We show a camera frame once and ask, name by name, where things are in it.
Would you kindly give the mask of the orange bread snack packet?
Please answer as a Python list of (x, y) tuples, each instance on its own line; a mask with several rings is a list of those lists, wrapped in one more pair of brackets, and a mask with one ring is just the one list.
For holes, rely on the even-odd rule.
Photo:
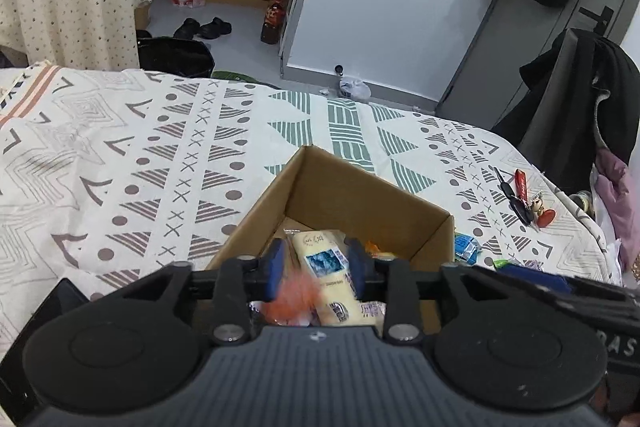
[(269, 324), (306, 327), (312, 322), (320, 297), (317, 279), (295, 271), (280, 283), (276, 298), (262, 304), (262, 315)]

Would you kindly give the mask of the cream long snack packet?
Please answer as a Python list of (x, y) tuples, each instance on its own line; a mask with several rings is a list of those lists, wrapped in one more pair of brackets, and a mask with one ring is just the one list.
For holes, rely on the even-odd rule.
[(347, 259), (346, 235), (337, 230), (284, 229), (299, 266), (320, 288), (316, 314), (323, 326), (383, 326), (385, 305), (357, 299)]

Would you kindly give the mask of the light green snack packet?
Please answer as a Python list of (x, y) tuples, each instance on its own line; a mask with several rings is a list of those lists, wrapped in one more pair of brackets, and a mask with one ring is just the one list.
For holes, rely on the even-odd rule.
[(506, 259), (497, 259), (494, 261), (494, 268), (496, 270), (502, 269), (503, 267), (505, 267), (506, 265), (508, 265), (510, 263), (509, 260)]

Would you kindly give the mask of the orange cracker packet in box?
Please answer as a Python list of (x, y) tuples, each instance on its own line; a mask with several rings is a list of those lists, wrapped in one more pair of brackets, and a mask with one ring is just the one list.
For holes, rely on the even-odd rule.
[(364, 250), (370, 257), (381, 261), (391, 262), (396, 258), (394, 254), (389, 253), (388, 251), (382, 251), (378, 245), (370, 241), (364, 243)]

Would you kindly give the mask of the blue snack packet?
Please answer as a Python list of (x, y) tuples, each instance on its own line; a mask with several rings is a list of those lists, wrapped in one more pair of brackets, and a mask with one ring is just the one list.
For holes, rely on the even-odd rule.
[(454, 257), (457, 262), (475, 265), (481, 250), (475, 237), (459, 232), (454, 233)]

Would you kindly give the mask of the brown cardboard box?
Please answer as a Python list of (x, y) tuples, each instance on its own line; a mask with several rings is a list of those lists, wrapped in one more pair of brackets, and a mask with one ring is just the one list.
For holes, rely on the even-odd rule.
[(247, 295), (239, 257), (259, 256), (285, 220), (311, 230), (338, 230), (370, 241), (396, 256), (383, 337), (392, 345), (415, 346), (424, 327), (435, 327), (432, 305), (422, 306), (408, 271), (435, 272), (454, 259), (454, 217), (325, 150), (303, 146), (268, 186), (212, 262), (220, 269), (209, 338), (244, 343), (250, 337)]

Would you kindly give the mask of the black car key bunch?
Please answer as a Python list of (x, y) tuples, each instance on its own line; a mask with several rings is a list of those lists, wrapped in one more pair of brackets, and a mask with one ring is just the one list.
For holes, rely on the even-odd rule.
[(503, 179), (499, 169), (495, 168), (495, 173), (499, 180), (501, 191), (509, 201), (510, 207), (515, 212), (516, 217), (518, 217), (524, 225), (532, 225), (534, 222), (528, 205), (525, 173), (520, 169), (515, 170), (513, 177), (514, 185), (511, 185)]

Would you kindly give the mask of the patterned white bed blanket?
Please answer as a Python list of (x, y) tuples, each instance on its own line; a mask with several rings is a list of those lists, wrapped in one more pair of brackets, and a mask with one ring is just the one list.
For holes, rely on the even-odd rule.
[[(1, 74), (2, 347), (61, 279), (98, 298), (171, 261), (205, 267), (304, 145), (444, 208), (488, 265), (622, 280), (614, 239), (486, 130), (239, 76), (42, 64)], [(551, 225), (516, 217), (495, 168), (525, 173)]]

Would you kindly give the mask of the black phone on bed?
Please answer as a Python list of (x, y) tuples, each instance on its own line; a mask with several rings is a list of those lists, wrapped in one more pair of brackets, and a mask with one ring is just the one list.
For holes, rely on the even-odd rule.
[(69, 280), (60, 280), (32, 314), (1, 361), (2, 381), (24, 379), (22, 363), (27, 340), (39, 327), (88, 303), (89, 299)]

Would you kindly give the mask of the black bag on floor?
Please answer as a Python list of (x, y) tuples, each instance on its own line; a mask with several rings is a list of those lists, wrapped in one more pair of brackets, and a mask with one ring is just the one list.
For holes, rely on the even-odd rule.
[(209, 78), (215, 60), (201, 41), (174, 37), (138, 40), (140, 67), (148, 72), (164, 72), (184, 78)]

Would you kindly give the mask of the pink purple jacket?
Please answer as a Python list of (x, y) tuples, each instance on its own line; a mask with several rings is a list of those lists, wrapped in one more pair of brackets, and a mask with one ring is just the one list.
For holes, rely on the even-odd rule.
[(628, 166), (607, 148), (597, 151), (596, 168), (594, 187), (620, 240), (620, 266), (629, 273), (639, 257), (639, 195)]

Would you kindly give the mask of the dark oil bottle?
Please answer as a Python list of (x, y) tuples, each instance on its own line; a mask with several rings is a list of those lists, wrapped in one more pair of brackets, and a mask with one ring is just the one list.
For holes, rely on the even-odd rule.
[(271, 0), (267, 6), (260, 40), (267, 44), (277, 44), (280, 40), (286, 9), (280, 0)]

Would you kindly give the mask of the black shoes pair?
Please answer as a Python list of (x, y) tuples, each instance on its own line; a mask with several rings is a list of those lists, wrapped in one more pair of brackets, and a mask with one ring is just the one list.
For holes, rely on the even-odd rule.
[(232, 33), (232, 25), (219, 17), (214, 17), (209, 23), (200, 24), (194, 18), (186, 18), (175, 30), (174, 38), (192, 40), (195, 37), (204, 40), (215, 40)]

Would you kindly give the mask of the grey chair with black coat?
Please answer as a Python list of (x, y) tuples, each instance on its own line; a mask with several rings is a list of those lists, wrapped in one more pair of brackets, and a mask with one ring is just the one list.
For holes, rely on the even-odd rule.
[(520, 68), (526, 95), (491, 131), (567, 194), (587, 190), (597, 151), (627, 162), (639, 130), (639, 69), (616, 43), (569, 29)]

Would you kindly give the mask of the small cardboard box on floor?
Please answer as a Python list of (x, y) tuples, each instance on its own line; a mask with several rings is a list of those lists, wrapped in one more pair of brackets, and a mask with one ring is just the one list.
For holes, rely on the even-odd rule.
[(137, 30), (145, 30), (148, 28), (151, 15), (152, 0), (141, 0), (134, 9), (134, 27)]

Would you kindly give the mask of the red round figurine keychain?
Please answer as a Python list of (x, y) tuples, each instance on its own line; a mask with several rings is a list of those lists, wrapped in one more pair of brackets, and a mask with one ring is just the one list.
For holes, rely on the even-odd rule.
[(547, 208), (544, 205), (542, 194), (536, 195), (529, 205), (529, 210), (533, 215), (533, 222), (538, 228), (547, 228), (555, 219), (556, 213), (553, 208)]

